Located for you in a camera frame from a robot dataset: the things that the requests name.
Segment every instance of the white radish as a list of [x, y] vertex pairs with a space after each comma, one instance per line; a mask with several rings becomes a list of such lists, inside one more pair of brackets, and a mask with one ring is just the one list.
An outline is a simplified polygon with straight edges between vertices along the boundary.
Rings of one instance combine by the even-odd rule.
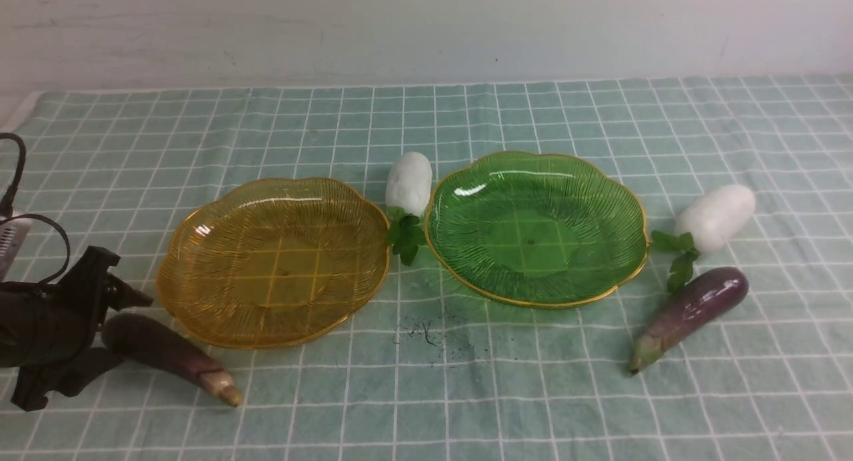
[[391, 166], [385, 190], [388, 208], [402, 208], [408, 215], [420, 217], [427, 209], [432, 193], [432, 164], [415, 151], [403, 154]]
[[701, 254], [719, 251], [755, 213], [755, 195], [746, 186], [727, 185], [702, 195], [676, 219], [676, 236], [690, 232]]

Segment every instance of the black cable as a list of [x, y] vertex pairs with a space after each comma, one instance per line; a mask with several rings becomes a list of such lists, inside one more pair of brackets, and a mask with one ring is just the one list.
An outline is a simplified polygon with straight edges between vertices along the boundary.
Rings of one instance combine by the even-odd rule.
[[59, 233], [59, 236], [61, 236], [63, 242], [65, 242], [65, 262], [62, 263], [62, 267], [60, 268], [60, 270], [58, 270], [58, 272], [55, 272], [51, 276], [47, 276], [47, 278], [37, 282], [37, 288], [40, 289], [43, 288], [43, 286], [45, 286], [46, 284], [49, 284], [49, 282], [55, 280], [56, 278], [59, 278], [59, 276], [62, 276], [62, 273], [64, 273], [65, 270], [68, 269], [68, 264], [71, 263], [71, 242], [68, 240], [68, 233], [66, 233], [65, 230], [60, 227], [59, 223], [53, 221], [53, 219], [50, 219], [47, 216], [36, 215], [36, 213], [27, 213], [27, 215], [18, 215], [13, 216], [12, 218], [3, 219], [3, 221], [0, 221], [0, 227], [5, 225], [6, 223], [9, 223], [9, 221], [15, 221], [15, 219], [24, 218], [36, 219], [36, 221], [41, 221], [42, 223], [49, 225], [51, 228], [56, 230], [57, 233]]
[[9, 188], [6, 188], [6, 194], [0, 200], [0, 216], [9, 218], [12, 216], [12, 203], [15, 202], [15, 195], [18, 193], [18, 185], [21, 184], [21, 177], [24, 175], [24, 164], [27, 162], [27, 145], [24, 145], [24, 140], [15, 133], [0, 133], [0, 140], [10, 139], [18, 145], [18, 166], [15, 167], [15, 176], [12, 178], [12, 183]]

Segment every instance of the purple eggplant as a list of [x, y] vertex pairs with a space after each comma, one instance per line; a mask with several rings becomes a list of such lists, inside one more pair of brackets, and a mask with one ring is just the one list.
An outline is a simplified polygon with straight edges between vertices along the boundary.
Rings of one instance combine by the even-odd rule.
[[749, 281], [741, 270], [726, 266], [696, 276], [669, 301], [634, 343], [628, 371], [636, 375], [712, 319], [746, 298]]
[[243, 403], [243, 394], [221, 364], [155, 319], [119, 313], [104, 322], [101, 340], [115, 354], [180, 376], [229, 406]]

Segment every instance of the mint leaf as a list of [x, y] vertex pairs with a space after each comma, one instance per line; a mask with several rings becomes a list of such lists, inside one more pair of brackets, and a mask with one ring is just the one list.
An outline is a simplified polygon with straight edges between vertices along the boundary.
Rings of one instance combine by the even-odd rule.
[[415, 261], [415, 255], [418, 254], [418, 245], [409, 244], [400, 252], [400, 262], [403, 266], [412, 266]]
[[402, 227], [414, 227], [420, 223], [421, 219], [414, 215], [405, 215], [400, 221]]
[[394, 244], [399, 239], [400, 239], [400, 224], [397, 223], [397, 221], [392, 221], [391, 226], [388, 227], [388, 237], [386, 238], [386, 242], [388, 244]]
[[696, 258], [692, 252], [685, 252], [672, 261], [670, 266], [670, 278], [666, 281], [666, 291], [670, 296], [678, 294], [688, 284], [692, 275], [694, 275], [694, 267], [692, 263]]
[[690, 231], [679, 236], [676, 242], [678, 243], [678, 247], [681, 251], [691, 251], [696, 249], [696, 245], [694, 244], [694, 239], [692, 239]]
[[661, 252], [680, 252], [679, 238], [664, 231], [652, 231], [652, 248]]
[[423, 246], [427, 244], [427, 238], [424, 235], [424, 230], [421, 229], [420, 225], [411, 225], [410, 227], [403, 227], [402, 229], [402, 239], [406, 240], [406, 243], [413, 244], [415, 246]]
[[400, 221], [403, 217], [406, 216], [406, 210], [400, 208], [399, 206], [391, 206], [386, 210], [388, 213], [388, 219], [393, 223]]

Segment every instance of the white wall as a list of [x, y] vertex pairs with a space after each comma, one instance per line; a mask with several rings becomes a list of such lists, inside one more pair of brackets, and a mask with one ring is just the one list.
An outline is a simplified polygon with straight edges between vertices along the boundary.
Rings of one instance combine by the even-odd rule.
[[853, 70], [853, 0], [0, 0], [0, 96]]

